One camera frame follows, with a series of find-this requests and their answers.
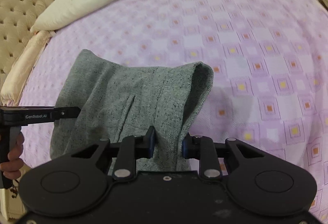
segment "silver rivet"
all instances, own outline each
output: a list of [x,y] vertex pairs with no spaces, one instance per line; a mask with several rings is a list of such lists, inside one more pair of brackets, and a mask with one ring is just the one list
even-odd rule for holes
[[220,174],[220,171],[218,171],[217,169],[207,169],[204,172],[204,175],[208,178],[216,178],[220,176]]
[[131,172],[125,168],[118,169],[114,172],[114,175],[118,178],[126,178],[131,175]]
[[165,176],[164,178],[163,178],[163,180],[165,180],[165,181],[170,181],[172,178],[170,177],[170,176]]

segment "hand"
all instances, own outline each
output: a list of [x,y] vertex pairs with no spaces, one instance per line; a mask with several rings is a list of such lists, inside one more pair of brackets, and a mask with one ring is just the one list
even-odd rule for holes
[[10,180],[16,180],[21,176],[21,172],[19,170],[24,166],[24,162],[19,157],[23,153],[23,142],[24,136],[20,133],[17,136],[15,147],[8,154],[9,162],[0,164],[0,170],[3,171],[3,175]]

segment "headboard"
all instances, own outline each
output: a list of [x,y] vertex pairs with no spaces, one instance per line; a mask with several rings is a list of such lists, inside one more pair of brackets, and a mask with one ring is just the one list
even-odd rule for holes
[[0,90],[33,36],[30,27],[54,0],[0,0]]

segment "folded gray cloth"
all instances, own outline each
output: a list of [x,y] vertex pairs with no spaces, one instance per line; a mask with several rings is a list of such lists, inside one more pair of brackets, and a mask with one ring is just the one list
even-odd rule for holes
[[213,83],[202,62],[175,68],[124,67],[83,50],[77,57],[56,107],[78,106],[76,119],[55,121],[50,157],[59,157],[102,138],[112,143],[145,135],[153,125],[158,143],[152,159],[137,170],[186,170],[181,146]]

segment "bed sheet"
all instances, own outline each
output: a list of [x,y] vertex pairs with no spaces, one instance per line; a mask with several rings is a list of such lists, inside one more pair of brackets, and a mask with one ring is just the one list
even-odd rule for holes
[[[116,1],[51,39],[20,105],[53,106],[82,49],[126,66],[209,64],[214,86],[190,133],[236,137],[309,170],[311,212],[327,223],[328,14],[316,0]],[[27,165],[50,160],[52,129],[22,129]]]

